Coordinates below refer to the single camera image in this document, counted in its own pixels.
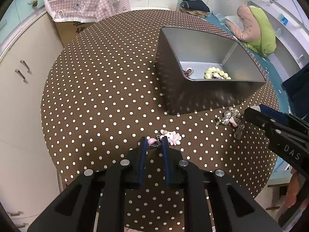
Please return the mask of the right hand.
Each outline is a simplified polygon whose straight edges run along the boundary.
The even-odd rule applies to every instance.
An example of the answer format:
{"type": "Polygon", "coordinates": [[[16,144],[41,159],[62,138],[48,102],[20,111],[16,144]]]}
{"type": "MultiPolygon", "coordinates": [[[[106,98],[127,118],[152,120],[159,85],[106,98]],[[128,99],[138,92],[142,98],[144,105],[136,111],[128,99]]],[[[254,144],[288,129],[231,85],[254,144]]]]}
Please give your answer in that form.
{"type": "Polygon", "coordinates": [[[298,180],[299,174],[294,168],[291,170],[291,174],[292,174],[292,177],[290,179],[288,190],[287,190],[286,197],[284,200],[284,205],[287,208],[292,207],[296,203],[296,197],[300,191],[300,183],[298,180]]]}

